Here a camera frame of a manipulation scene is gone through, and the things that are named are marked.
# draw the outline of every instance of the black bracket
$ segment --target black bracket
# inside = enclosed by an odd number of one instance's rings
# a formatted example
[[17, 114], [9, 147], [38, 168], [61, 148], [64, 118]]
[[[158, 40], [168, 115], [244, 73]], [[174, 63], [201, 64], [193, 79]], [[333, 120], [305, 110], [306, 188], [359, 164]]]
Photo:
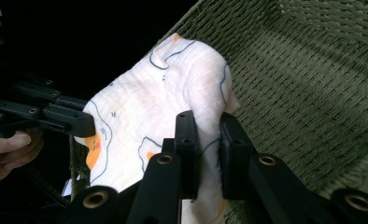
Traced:
[[0, 80], [0, 137], [17, 130], [48, 129], [78, 137], [95, 134], [93, 117], [82, 112], [87, 101], [62, 95], [54, 82], [33, 75]]
[[[197, 195], [194, 124], [191, 111], [177, 115], [175, 139], [164, 139], [162, 152], [150, 159], [142, 180], [122, 192], [106, 186], [84, 189], [58, 223], [180, 223], [181, 200], [196, 200]], [[368, 224], [367, 193], [339, 189], [330, 200], [322, 198], [283, 160], [258, 153], [233, 115], [222, 115], [220, 129], [223, 196], [245, 202], [248, 223]]]

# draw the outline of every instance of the white fabric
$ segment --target white fabric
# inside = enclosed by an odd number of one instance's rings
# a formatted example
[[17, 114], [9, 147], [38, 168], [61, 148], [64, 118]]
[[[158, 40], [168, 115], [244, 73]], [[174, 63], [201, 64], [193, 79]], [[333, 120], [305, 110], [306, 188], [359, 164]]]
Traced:
[[219, 119], [223, 111], [233, 113], [238, 107], [223, 57], [200, 41], [169, 36], [87, 103], [84, 112], [93, 115], [101, 141], [92, 186], [120, 192], [140, 180], [148, 155], [161, 152], [164, 138], [174, 138], [176, 115], [192, 110], [202, 155], [201, 180], [197, 200], [183, 201], [182, 223], [223, 223]]

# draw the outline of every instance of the green wicker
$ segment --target green wicker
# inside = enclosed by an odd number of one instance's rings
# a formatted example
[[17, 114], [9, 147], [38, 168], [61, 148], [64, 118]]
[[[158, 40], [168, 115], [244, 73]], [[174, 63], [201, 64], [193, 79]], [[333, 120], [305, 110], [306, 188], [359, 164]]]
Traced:
[[368, 193], [368, 1], [200, 0], [156, 45], [174, 32], [225, 57], [259, 152], [323, 197]]

